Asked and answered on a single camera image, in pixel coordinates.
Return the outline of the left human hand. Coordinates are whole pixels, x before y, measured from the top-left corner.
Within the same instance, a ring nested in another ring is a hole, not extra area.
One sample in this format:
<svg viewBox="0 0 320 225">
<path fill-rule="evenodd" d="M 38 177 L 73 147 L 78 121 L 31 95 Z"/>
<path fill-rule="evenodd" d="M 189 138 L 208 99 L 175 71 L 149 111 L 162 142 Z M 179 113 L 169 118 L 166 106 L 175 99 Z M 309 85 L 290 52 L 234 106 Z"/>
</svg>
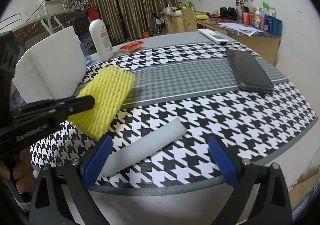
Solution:
<svg viewBox="0 0 320 225">
<path fill-rule="evenodd" d="M 17 181 L 17 191 L 20 194 L 24 192 L 33 192 L 36 183 L 33 171 L 30 148 L 26 148 L 20 152 L 20 162 L 12 171 L 13 177 Z"/>
</svg>

